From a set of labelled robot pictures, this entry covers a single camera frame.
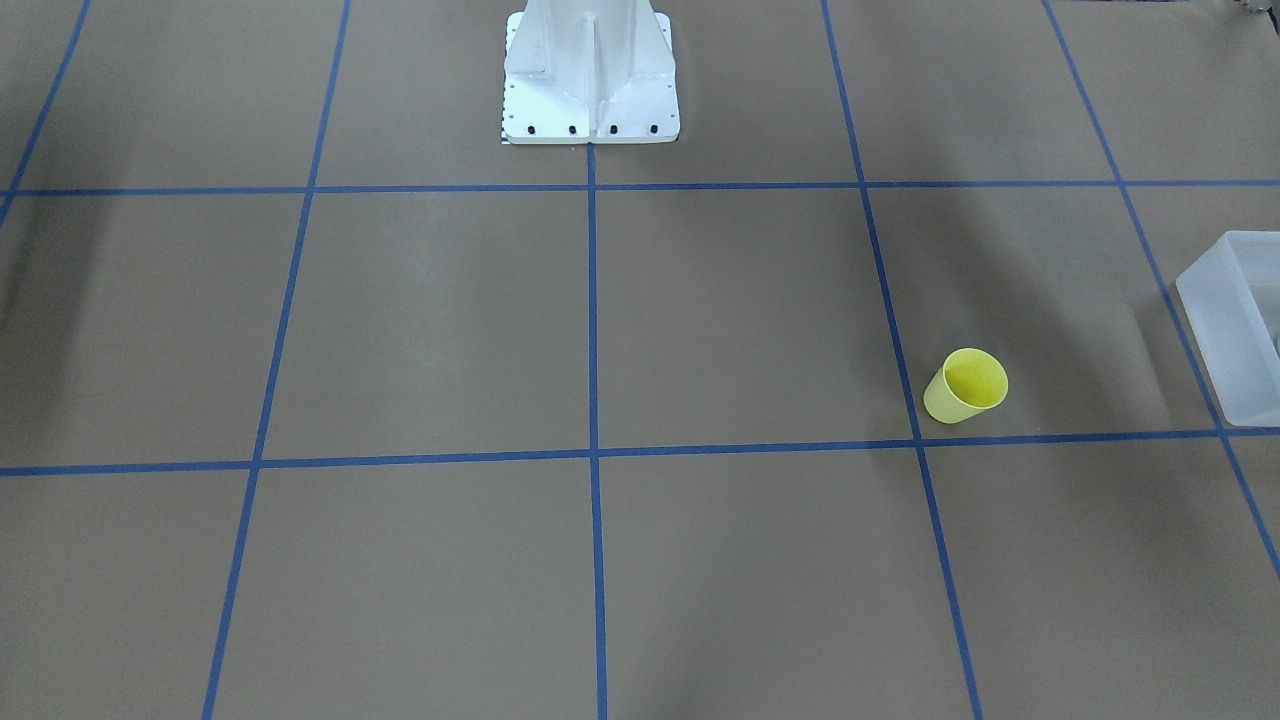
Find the clear plastic bin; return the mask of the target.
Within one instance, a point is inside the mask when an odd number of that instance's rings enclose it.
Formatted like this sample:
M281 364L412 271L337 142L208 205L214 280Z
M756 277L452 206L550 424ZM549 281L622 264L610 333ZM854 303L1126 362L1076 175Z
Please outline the clear plastic bin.
M1279 233L1228 231L1175 281L1225 421L1279 425Z

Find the yellow cup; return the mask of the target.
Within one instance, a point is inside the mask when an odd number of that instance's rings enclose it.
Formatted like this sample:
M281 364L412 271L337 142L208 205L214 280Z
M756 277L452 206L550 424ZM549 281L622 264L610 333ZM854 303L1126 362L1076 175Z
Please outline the yellow cup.
M923 393L925 413L957 424L1001 405L1010 380L1002 363L980 348L957 348L942 363Z

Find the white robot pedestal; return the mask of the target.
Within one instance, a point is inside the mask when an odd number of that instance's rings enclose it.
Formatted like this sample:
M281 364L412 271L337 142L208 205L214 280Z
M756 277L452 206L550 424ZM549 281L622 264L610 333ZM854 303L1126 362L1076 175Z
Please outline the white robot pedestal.
M669 143L681 135L671 18L649 1L529 1L504 33L512 145Z

